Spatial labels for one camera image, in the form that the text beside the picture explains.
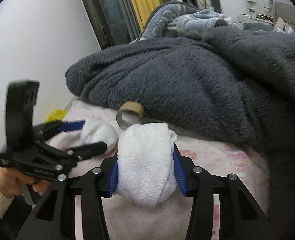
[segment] white towel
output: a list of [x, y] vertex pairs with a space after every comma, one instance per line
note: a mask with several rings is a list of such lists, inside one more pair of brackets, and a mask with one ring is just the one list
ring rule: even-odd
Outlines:
[[119, 138], [117, 193], [153, 208], [175, 190], [173, 151], [177, 135], [166, 123], [132, 125]]

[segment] blue gripper pad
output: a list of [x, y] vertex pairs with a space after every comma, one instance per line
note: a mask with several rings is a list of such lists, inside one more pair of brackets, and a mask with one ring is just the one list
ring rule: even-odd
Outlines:
[[75, 130], [81, 130], [85, 121], [80, 122], [64, 122], [61, 127], [60, 131], [62, 132], [70, 132]]
[[186, 177], [185, 173], [183, 171], [183, 168], [180, 163], [180, 153], [177, 152], [176, 149], [174, 149], [173, 152], [173, 161], [174, 161], [174, 174], [175, 174], [175, 179], [176, 183], [178, 186], [178, 189], [180, 192], [183, 194], [183, 196], [186, 195], [187, 188], [186, 188]]
[[119, 165], [118, 165], [117, 161], [115, 161], [112, 171], [110, 173], [109, 179], [108, 179], [107, 193], [109, 194], [110, 197], [116, 191], [118, 181], [119, 181]]

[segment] bed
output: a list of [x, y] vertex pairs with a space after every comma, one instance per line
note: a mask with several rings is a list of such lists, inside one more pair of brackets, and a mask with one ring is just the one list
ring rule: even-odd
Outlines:
[[[116, 122], [117, 110], [89, 105], [82, 101], [73, 102], [65, 116], [66, 121], [97, 118], [111, 124], [118, 136], [124, 131]], [[177, 147], [181, 155], [190, 157], [211, 174], [226, 176], [237, 174], [255, 197], [264, 212], [267, 212], [269, 199], [269, 170], [266, 158], [249, 147], [236, 147], [230, 143], [205, 140], [201, 135], [191, 133], [169, 124], [177, 135]], [[60, 133], [49, 141], [53, 147], [64, 149], [79, 145], [80, 131]], [[117, 146], [108, 155], [101, 155], [90, 160], [78, 162], [69, 177], [85, 174], [91, 168], [99, 166], [102, 160], [116, 152]], [[119, 195], [102, 199], [107, 229], [111, 239], [184, 239], [192, 198], [184, 198], [175, 191], [162, 204], [154, 209], [147, 209], [129, 202]], [[219, 235], [219, 199], [214, 198], [214, 221], [212, 240]], [[75, 200], [75, 235], [83, 239], [81, 224], [81, 196]]]

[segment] tape roll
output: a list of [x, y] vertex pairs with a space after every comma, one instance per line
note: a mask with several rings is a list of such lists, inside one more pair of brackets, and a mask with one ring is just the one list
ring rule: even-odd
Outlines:
[[124, 103], [116, 114], [116, 121], [119, 127], [126, 129], [134, 124], [142, 124], [144, 108], [137, 102]]

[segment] person's hand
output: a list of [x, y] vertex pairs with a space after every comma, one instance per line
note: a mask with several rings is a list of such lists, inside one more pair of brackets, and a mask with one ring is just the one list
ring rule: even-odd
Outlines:
[[38, 183], [35, 183], [32, 188], [35, 192], [39, 193], [40, 195], [43, 195], [46, 190], [49, 188], [49, 186], [51, 185], [51, 182], [42, 180]]
[[18, 180], [26, 182], [26, 184], [33, 184], [33, 190], [38, 192], [39, 194], [44, 193], [49, 187], [49, 182], [47, 181], [35, 183], [35, 178], [24, 175], [16, 169], [0, 168], [0, 191], [7, 198], [11, 198], [13, 195], [22, 194], [22, 190]]

